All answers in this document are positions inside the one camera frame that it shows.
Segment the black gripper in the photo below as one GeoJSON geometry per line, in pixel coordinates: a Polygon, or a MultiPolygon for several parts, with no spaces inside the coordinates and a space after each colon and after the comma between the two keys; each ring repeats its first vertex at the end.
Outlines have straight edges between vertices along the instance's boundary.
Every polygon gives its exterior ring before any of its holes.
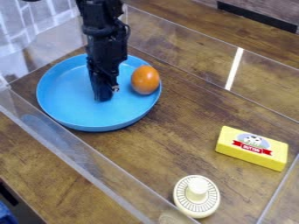
{"type": "Polygon", "coordinates": [[[82,33],[88,37],[88,77],[97,102],[112,98],[118,90],[118,66],[126,59],[129,26],[118,17],[122,15],[121,0],[74,0],[82,18],[82,33]],[[96,63],[102,62],[101,70],[96,63]]]}

